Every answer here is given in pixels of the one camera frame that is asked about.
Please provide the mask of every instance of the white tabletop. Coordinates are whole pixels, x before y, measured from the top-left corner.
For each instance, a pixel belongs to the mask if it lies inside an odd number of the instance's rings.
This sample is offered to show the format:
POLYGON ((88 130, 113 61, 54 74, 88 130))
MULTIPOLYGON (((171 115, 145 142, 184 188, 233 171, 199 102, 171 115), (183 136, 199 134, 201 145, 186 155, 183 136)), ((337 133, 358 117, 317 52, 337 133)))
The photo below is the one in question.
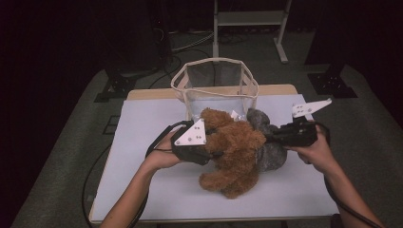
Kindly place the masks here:
MULTIPOLYGON (((257 109, 269 116, 271 124, 280 126, 292 121, 292 104, 302 103, 301 95, 259 96, 257 109)), ((125 101, 91 221, 104 219, 155 138, 168 125, 184 119, 185 106, 177 99, 125 101)), ((201 189, 199 175, 213 170, 212 162, 205 166, 180 163, 157 172, 141 221, 292 219, 337 213, 323 176, 312 165, 303 163, 294 151, 288 152, 280 169, 261 173, 258 184, 237 199, 201 189)))

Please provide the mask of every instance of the white basket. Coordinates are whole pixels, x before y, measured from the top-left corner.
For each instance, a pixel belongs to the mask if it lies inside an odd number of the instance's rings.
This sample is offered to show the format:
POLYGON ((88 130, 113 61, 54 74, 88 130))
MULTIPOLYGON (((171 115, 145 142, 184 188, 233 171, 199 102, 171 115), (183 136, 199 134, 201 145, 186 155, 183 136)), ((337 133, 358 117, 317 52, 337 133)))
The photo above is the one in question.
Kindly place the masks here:
POLYGON ((185 103, 187 120, 198 120, 207 108, 227 111, 246 120, 248 108, 256 107, 259 85, 239 60, 209 58, 187 63, 171 81, 176 96, 185 103))

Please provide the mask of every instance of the white shelf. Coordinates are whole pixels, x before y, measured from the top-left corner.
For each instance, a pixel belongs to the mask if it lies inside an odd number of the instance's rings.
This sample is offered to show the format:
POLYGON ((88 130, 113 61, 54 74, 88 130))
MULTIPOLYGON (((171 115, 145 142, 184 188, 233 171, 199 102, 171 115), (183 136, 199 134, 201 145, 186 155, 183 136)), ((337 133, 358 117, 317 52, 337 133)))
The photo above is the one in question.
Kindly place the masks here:
POLYGON ((281 25, 283 14, 283 10, 219 12, 218 26, 281 25))

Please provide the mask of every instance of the gray carpet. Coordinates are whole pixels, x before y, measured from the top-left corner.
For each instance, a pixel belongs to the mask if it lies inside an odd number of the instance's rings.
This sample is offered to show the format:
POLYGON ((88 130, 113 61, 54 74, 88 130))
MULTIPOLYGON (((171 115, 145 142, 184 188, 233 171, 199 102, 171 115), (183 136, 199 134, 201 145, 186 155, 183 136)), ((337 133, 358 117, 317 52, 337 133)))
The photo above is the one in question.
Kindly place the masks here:
MULTIPOLYGON (((233 37, 244 40, 234 45, 220 45, 222 57, 242 60, 260 85, 292 84, 307 102, 332 96, 318 96, 307 74, 322 72, 327 66, 305 66, 306 55, 314 34, 286 32, 283 45, 289 64, 283 65, 273 44, 274 33, 233 37)), ((200 36, 173 34, 177 48, 200 39, 200 36)), ((211 56, 211 43, 176 54, 182 64, 211 56)), ((178 59, 166 67, 172 71, 178 59)), ((136 88, 148 88, 163 70, 142 78, 136 88)), ((333 99, 333 103, 318 111, 314 118, 326 124, 332 132, 332 148, 336 159, 350 176, 363 198, 388 227, 403 226, 403 134, 382 103, 369 89, 364 77, 346 66, 342 78, 358 98, 333 99)), ((120 115, 124 99, 94 103, 107 76, 96 74, 59 137, 58 142, 32 188, 12 227, 87 227, 81 196, 91 165, 112 142, 113 135, 104 133, 109 118, 120 115)), ((170 79, 162 78, 153 87, 169 87, 170 79)), ((88 213, 106 162, 107 151, 95 163, 85 188, 85 209, 88 213)), ((290 228, 329 227, 327 219, 288 221, 290 228)), ((279 227, 279 221, 238 222, 215 224, 166 224, 163 227, 279 227)), ((138 227, 155 227, 143 224, 138 227)))

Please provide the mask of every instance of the human hand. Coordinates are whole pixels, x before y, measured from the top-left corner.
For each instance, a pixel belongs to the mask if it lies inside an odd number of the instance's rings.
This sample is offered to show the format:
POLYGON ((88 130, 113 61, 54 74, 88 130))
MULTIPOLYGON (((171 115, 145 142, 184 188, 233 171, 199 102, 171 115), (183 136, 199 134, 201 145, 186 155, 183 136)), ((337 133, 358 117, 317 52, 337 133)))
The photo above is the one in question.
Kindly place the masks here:
POLYGON ((329 144, 326 142, 324 132, 319 126, 317 126, 317 140, 312 145, 305 147, 286 146, 285 148, 297 151, 305 163, 311 163, 317 171, 325 175, 339 167, 329 144))
POLYGON ((155 149, 145 158, 143 166, 152 170, 169 168, 181 162, 172 153, 171 138, 176 131, 169 132, 155 147, 155 149))

